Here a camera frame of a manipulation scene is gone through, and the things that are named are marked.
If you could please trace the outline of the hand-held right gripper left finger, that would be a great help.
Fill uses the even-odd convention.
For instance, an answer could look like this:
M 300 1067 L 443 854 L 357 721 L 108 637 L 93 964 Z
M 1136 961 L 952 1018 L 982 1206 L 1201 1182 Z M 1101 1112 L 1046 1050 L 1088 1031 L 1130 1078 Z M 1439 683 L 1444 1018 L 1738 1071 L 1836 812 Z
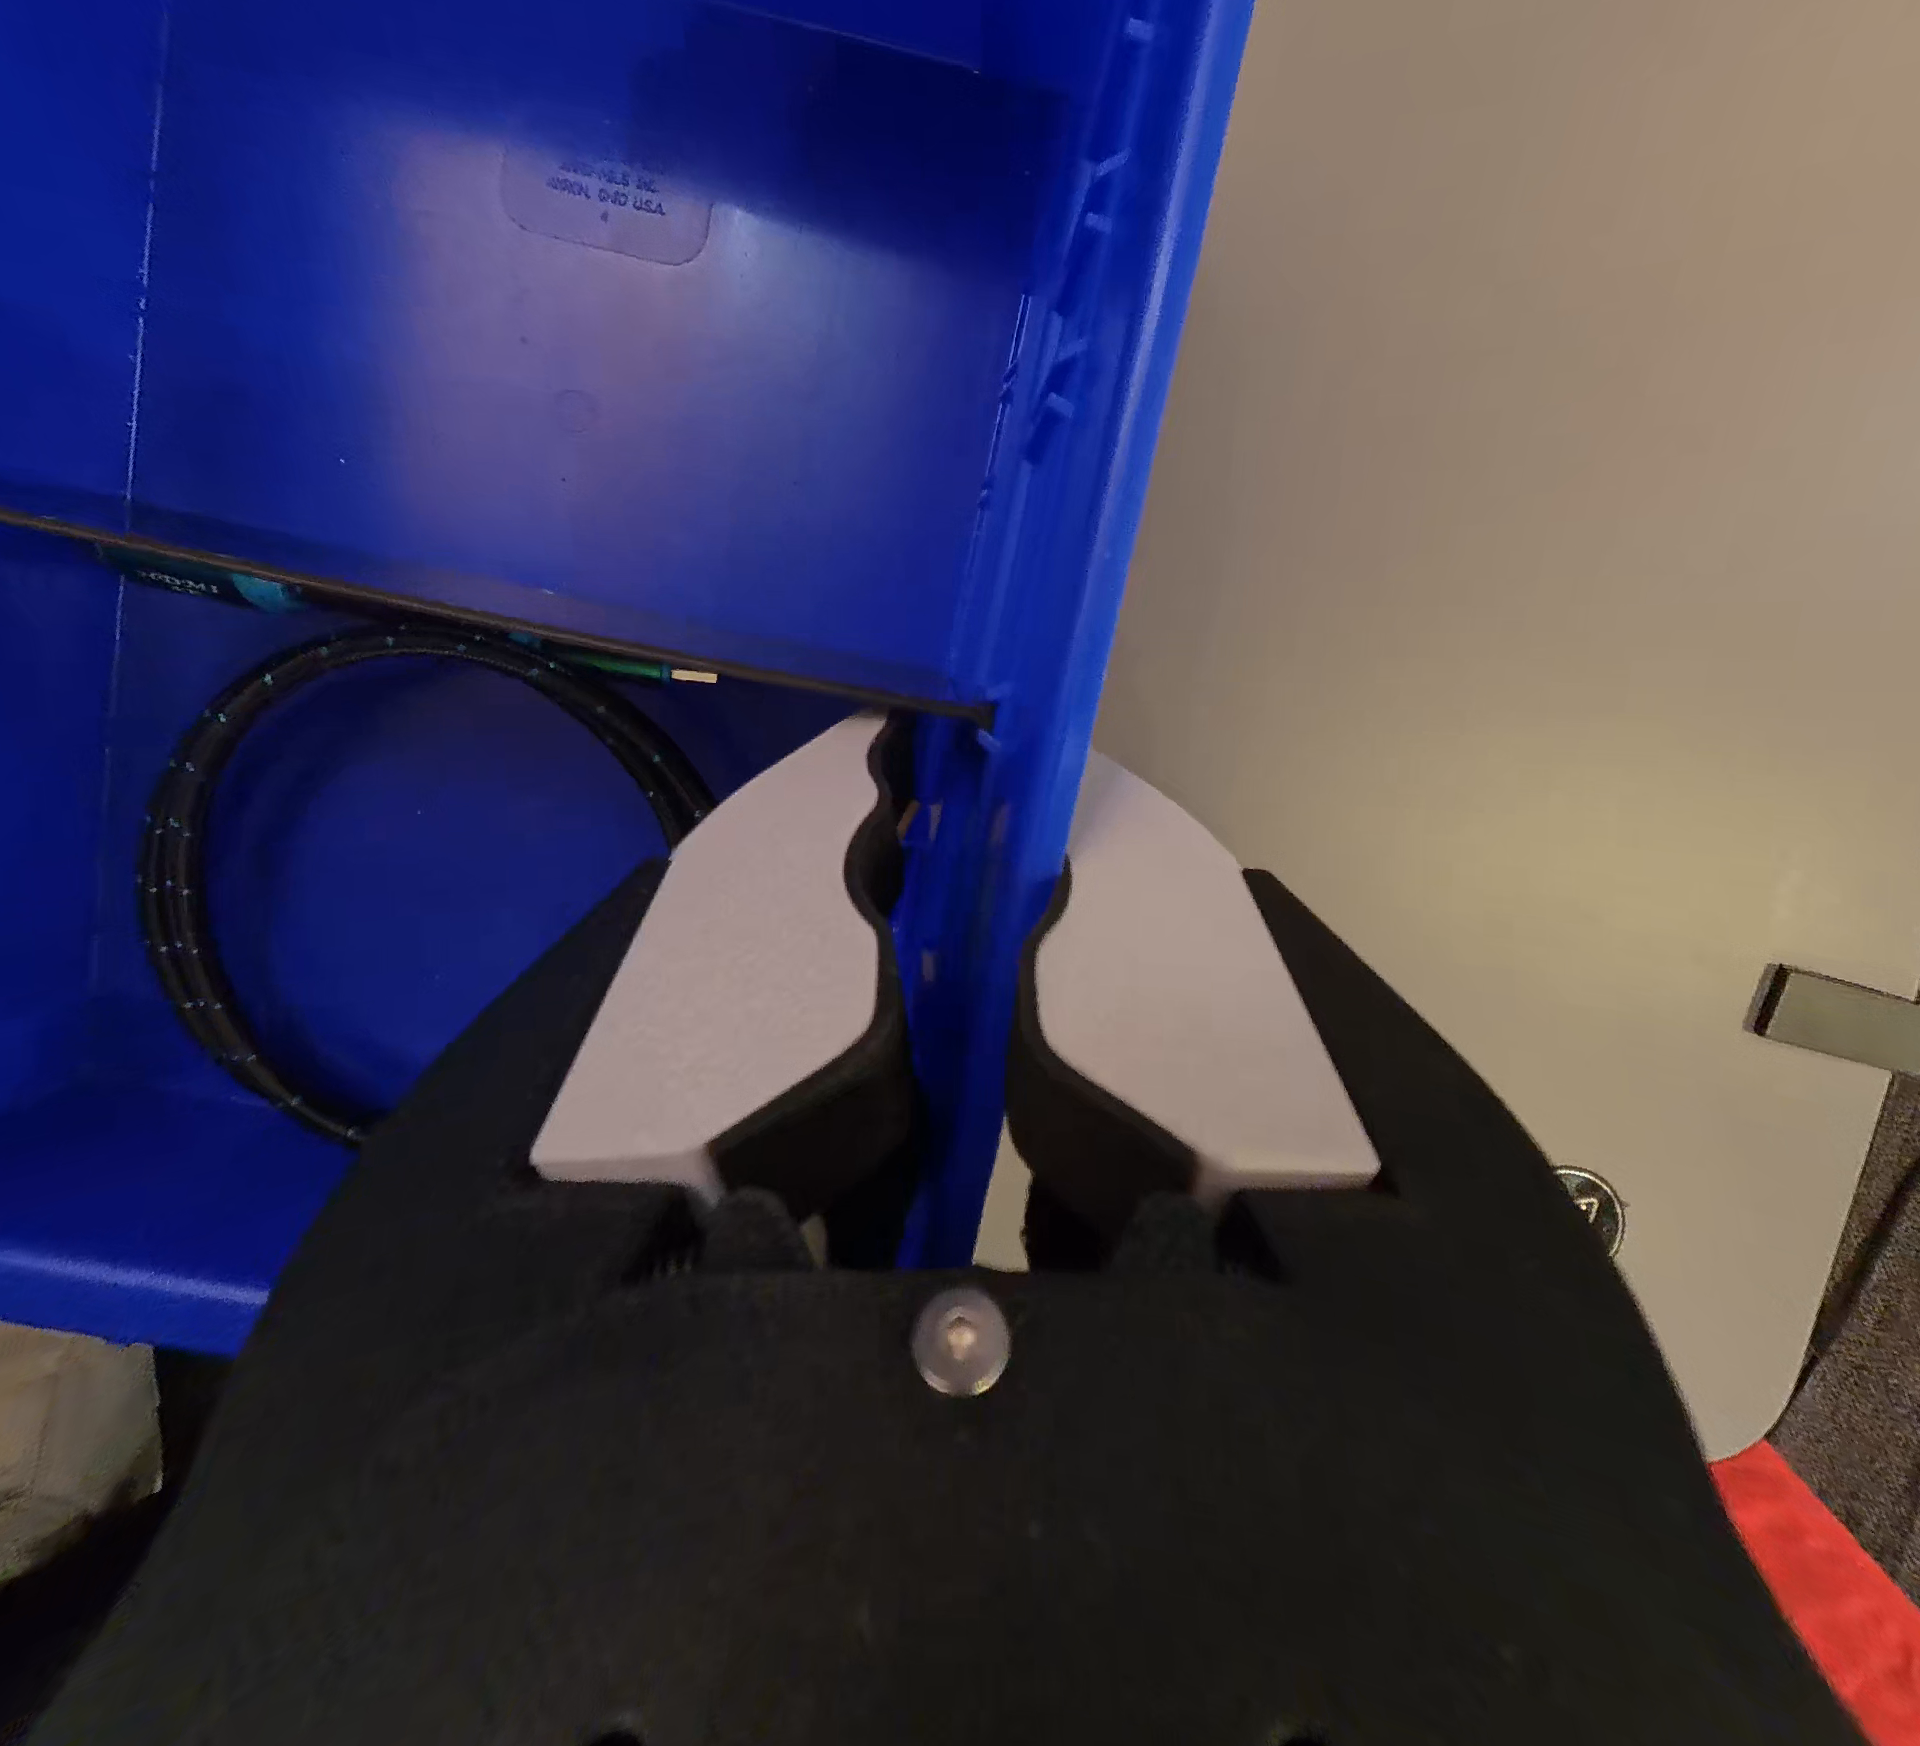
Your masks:
M 545 1182 L 767 1191 L 799 1221 L 917 1140 L 895 939 L 914 727 L 855 713 L 665 863 L 532 1143 Z

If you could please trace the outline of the person's beige trousers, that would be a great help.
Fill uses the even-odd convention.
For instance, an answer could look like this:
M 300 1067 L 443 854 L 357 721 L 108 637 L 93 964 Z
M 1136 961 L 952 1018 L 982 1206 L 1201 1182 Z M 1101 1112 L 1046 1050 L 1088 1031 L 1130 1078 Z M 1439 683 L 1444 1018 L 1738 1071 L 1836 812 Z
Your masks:
M 161 1482 L 155 1351 L 3 1323 L 3 1586 Z

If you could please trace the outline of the blue plastic bin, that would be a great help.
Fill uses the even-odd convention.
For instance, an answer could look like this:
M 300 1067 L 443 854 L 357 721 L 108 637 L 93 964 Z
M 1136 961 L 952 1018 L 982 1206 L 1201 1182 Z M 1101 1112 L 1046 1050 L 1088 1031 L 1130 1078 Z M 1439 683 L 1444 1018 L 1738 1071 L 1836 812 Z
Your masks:
M 3 0 L 3 481 L 995 694 L 903 707 L 957 1264 L 1254 5 Z M 134 867 L 180 730 L 349 623 L 3 526 L 5 1322 L 229 1354 L 347 1168 L 183 1029 Z M 648 698 L 715 795 L 850 702 Z

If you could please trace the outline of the small round metal disc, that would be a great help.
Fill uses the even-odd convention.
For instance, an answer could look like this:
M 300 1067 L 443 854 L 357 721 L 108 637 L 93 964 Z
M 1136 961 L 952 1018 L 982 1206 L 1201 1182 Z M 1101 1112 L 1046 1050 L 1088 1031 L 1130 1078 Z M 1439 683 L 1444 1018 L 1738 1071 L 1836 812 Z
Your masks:
M 1600 1252 L 1606 1258 L 1618 1258 L 1627 1233 L 1627 1206 L 1616 1187 L 1586 1167 L 1555 1165 L 1551 1172 L 1586 1229 L 1593 1233 Z

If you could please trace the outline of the black bin divider plate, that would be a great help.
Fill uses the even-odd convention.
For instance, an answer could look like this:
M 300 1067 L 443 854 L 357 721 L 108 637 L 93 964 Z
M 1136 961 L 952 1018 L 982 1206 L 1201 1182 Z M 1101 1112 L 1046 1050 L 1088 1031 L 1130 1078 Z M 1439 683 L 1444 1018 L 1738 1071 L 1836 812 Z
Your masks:
M 265 613 L 331 611 L 462 623 L 995 728 L 998 698 L 991 693 L 967 693 L 923 664 L 832 648 L 812 637 L 734 630 L 705 617 L 688 622 L 537 584 L 46 482 L 3 481 L 1 520 L 8 529 L 78 542 L 131 565 L 215 585 L 233 603 Z

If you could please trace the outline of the red floor mat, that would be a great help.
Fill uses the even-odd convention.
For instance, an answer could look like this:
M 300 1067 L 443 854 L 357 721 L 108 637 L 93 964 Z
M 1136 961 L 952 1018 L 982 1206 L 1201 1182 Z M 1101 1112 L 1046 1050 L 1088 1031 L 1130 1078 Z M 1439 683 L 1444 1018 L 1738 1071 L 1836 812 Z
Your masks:
M 1917 1608 L 1768 1445 L 1708 1465 L 1727 1517 L 1872 1744 L 1917 1744 Z

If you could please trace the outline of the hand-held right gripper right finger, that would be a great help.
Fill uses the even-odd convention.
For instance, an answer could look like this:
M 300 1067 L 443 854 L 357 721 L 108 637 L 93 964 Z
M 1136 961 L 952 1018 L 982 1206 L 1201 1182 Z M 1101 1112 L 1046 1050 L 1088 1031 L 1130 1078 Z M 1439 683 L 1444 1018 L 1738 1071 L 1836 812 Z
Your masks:
M 1366 1189 L 1379 1152 L 1226 847 L 1091 752 L 1020 950 L 1006 1133 L 1089 1229 L 1156 1194 Z

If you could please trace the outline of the metal table leg bracket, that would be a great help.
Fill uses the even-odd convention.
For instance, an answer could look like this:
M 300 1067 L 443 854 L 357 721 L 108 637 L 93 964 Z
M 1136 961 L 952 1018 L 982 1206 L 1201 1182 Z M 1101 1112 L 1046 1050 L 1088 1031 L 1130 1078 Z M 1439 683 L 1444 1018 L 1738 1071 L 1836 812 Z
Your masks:
M 1917 1077 L 1917 999 L 1824 972 L 1766 965 L 1743 1025 L 1776 1046 Z

